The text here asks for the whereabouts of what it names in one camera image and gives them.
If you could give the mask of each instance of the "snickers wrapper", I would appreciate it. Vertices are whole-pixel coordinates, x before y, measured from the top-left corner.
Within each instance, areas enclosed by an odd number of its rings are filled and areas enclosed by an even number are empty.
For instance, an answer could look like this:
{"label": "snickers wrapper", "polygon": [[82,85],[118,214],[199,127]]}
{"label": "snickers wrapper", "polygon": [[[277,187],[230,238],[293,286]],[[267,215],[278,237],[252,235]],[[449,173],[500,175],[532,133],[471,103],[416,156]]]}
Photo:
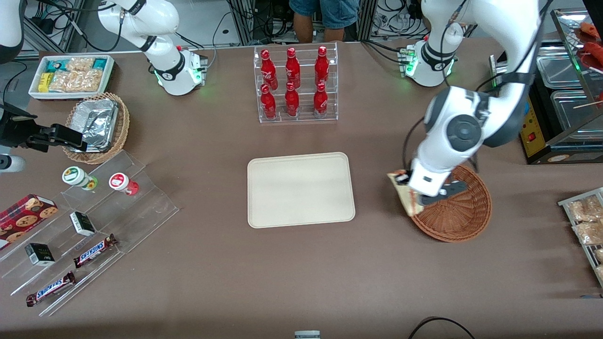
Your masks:
{"label": "snickers wrapper", "polygon": [[115,236],[111,233],[111,235],[104,238],[103,241],[94,245],[94,247],[92,247],[88,251],[85,251],[79,257],[75,258],[75,268],[82,267],[84,264],[96,258],[98,255],[106,251],[109,247],[113,246],[114,244],[117,244],[117,239],[115,239]]}
{"label": "snickers wrapper", "polygon": [[33,294],[30,294],[29,296],[27,296],[27,300],[26,300],[27,307],[32,307],[35,304],[39,303],[42,299],[51,295],[52,293],[56,293],[58,290],[60,290],[61,288],[65,287],[67,285],[75,285],[75,283],[76,283],[76,281],[75,281],[74,273],[70,271],[69,273],[67,273],[66,276],[53,282],[52,284],[46,286],[45,288],[42,288],[37,293],[33,293]]}

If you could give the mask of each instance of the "brown woven basket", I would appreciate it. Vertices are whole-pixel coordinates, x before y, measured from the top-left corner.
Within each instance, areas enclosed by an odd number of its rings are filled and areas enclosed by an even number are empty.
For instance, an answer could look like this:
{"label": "brown woven basket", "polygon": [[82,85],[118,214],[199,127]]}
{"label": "brown woven basket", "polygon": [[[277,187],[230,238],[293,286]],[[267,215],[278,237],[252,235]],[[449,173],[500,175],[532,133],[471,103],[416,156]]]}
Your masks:
{"label": "brown woven basket", "polygon": [[471,240],[490,222],[492,199],[484,182],[468,167],[457,166],[452,177],[466,182],[467,190],[426,206],[411,219],[422,231],[438,240]]}
{"label": "brown woven basket", "polygon": [[[84,101],[100,100],[100,99],[111,99],[119,104],[119,112],[117,115],[117,121],[115,122],[115,131],[113,132],[113,145],[109,151],[105,153],[76,153],[69,151],[66,147],[63,147],[63,151],[67,154],[67,157],[73,161],[84,162],[89,165],[98,165],[103,163],[113,156],[119,153],[124,147],[125,140],[128,137],[128,128],[130,127],[130,113],[128,113],[128,107],[125,106],[124,102],[113,93],[102,93],[95,95],[90,98],[84,99]],[[67,126],[71,124],[71,119],[74,116],[75,107],[71,110],[71,114],[67,118]]]}

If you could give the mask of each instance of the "person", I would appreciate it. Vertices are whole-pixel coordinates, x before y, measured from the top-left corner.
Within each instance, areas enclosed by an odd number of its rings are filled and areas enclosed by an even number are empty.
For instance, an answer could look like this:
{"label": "person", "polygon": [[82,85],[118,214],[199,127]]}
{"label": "person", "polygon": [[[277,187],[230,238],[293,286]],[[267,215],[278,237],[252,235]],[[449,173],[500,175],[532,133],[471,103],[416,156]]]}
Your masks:
{"label": "person", "polygon": [[358,20],[360,0],[289,0],[289,6],[294,12],[293,29],[300,43],[312,42],[312,15],[318,6],[323,14],[324,41],[343,41],[344,28]]}

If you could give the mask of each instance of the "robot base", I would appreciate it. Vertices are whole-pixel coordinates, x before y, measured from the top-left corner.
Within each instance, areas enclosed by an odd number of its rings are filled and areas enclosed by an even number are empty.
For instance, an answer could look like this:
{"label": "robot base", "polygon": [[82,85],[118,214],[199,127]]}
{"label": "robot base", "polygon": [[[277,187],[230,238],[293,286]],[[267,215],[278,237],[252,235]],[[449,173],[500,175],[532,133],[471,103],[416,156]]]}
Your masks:
{"label": "robot base", "polygon": [[176,75],[175,79],[167,81],[161,79],[157,72],[155,76],[159,84],[171,95],[184,95],[197,86],[205,85],[207,76],[207,58],[190,51],[180,51],[185,57],[184,68]]}
{"label": "robot base", "polygon": [[[409,77],[421,86],[435,87],[444,82],[444,75],[442,72],[434,72],[431,66],[423,60],[421,49],[425,43],[425,41],[419,41],[398,52],[398,61],[408,63],[407,65],[400,65],[400,73],[402,77]],[[446,76],[452,72],[453,64],[454,59],[450,61],[448,66],[444,67]]]}

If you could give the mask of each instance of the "brown tablecloth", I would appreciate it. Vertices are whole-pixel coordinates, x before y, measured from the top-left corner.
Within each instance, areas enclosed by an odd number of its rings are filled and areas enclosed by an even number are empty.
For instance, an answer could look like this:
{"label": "brown tablecloth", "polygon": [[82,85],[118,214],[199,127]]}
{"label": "brown tablecloth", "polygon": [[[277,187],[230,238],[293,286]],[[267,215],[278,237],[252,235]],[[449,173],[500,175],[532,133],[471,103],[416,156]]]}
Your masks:
{"label": "brown tablecloth", "polygon": [[[527,166],[519,142],[482,148],[491,223],[473,241],[445,244],[411,223],[385,175],[401,167],[404,136],[441,88],[401,79],[360,43],[340,43],[339,121],[264,126],[252,53],[220,50],[207,85],[183,97],[157,85],[143,54],[114,55],[112,92],[131,114],[125,149],[182,210],[51,317],[0,286],[2,339],[292,338],[301,329],[326,339],[405,338],[432,315],[478,338],[601,337],[603,300],[578,299],[599,291],[596,279],[556,204],[603,186],[600,165]],[[499,53],[490,39],[468,39],[451,84],[474,88]],[[73,105],[31,100],[29,111],[39,124],[64,122]],[[410,149],[423,137],[419,130]],[[247,224],[250,160],[332,151],[350,159],[353,221]],[[14,153],[28,168],[0,176],[1,209],[67,188],[60,173],[75,163],[60,148]],[[442,324],[421,332],[461,337]]]}

